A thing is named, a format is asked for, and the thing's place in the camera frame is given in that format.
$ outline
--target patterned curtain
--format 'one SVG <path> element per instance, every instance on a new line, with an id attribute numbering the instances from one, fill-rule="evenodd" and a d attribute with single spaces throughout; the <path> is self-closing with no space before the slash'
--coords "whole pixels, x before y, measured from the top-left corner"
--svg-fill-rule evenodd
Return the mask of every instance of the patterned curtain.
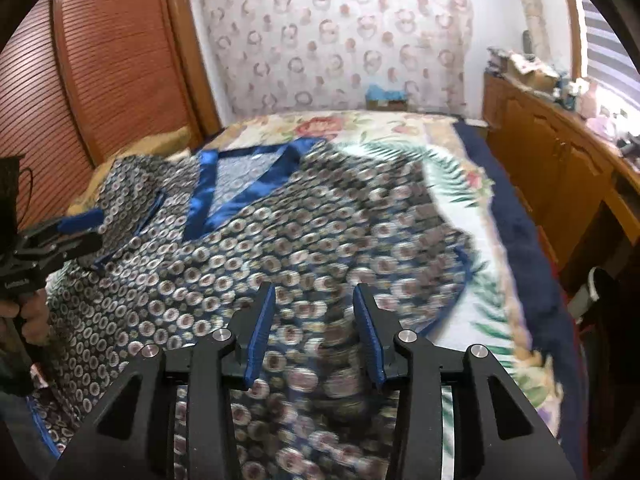
<path id="1" fill-rule="evenodd" d="M 364 108 L 370 84 L 463 113 L 471 0 L 200 0 L 238 119 Z"/>

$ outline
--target window blind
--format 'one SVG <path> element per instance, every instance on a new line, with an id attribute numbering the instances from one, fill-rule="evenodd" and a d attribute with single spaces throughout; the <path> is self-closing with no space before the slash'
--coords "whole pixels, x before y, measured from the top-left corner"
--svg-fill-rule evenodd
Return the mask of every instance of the window blind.
<path id="1" fill-rule="evenodd" d="M 590 0 L 582 0 L 587 27 L 587 74 L 640 110 L 640 74 L 620 40 Z"/>

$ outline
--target curtain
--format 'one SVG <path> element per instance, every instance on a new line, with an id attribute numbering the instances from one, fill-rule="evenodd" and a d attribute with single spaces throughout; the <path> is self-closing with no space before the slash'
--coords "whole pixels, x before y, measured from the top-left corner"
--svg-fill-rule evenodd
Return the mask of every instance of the curtain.
<path id="1" fill-rule="evenodd" d="M 200 0 L 240 118 L 364 108 L 369 85 L 464 113 L 471 0 Z"/>
<path id="2" fill-rule="evenodd" d="M 640 75 L 620 40 L 590 0 L 582 0 L 587 26 L 587 74 L 640 110 Z"/>

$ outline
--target human hand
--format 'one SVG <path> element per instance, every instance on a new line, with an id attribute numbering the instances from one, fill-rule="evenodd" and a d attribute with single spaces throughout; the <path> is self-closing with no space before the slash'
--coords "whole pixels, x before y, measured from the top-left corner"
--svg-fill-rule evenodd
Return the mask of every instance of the human hand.
<path id="1" fill-rule="evenodd" d="M 25 341 L 40 346 L 46 344 L 49 339 L 49 309 L 44 289 L 33 294 L 22 307 L 13 301 L 0 300 L 0 317 L 14 318 L 18 313 L 25 320 L 22 326 Z"/>

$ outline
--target blue gripper pad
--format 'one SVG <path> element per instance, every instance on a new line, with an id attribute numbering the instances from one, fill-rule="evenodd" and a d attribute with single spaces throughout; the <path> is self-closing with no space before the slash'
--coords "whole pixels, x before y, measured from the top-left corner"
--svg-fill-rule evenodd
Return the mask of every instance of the blue gripper pad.
<path id="1" fill-rule="evenodd" d="M 100 226 L 104 222 L 102 209 L 91 209 L 86 213 L 68 216 L 58 222 L 58 232 L 63 235 L 72 235 L 82 231 L 88 231 Z"/>
<path id="2" fill-rule="evenodd" d="M 261 290 L 258 290 L 255 301 L 260 301 L 262 305 L 255 323 L 254 332 L 251 334 L 251 340 L 246 350 L 244 386 L 247 390 L 254 385 L 254 381 L 258 378 L 262 368 L 264 353 L 267 350 L 276 305 L 275 286 L 270 285 L 264 294 L 261 293 Z"/>
<path id="3" fill-rule="evenodd" d="M 353 313 L 364 350 L 369 378 L 380 389 L 386 380 L 384 354 L 367 303 L 370 308 L 378 308 L 369 291 L 363 290 L 363 285 L 359 284 L 353 291 Z"/>

